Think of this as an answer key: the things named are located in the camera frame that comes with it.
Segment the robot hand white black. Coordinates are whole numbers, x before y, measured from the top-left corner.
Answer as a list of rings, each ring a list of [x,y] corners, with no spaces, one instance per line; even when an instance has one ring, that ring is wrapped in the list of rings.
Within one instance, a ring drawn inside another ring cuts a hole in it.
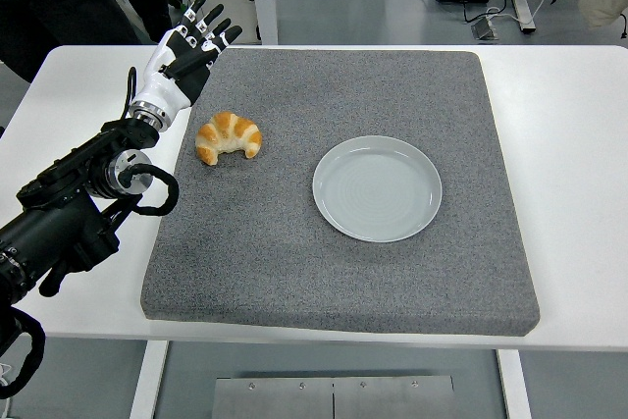
[[[206,0],[194,0],[180,22],[166,31],[143,73],[143,88],[130,104],[130,112],[144,112],[168,126],[179,111],[193,105],[219,56],[242,33],[229,18],[212,24],[223,13],[219,4],[205,16]]]

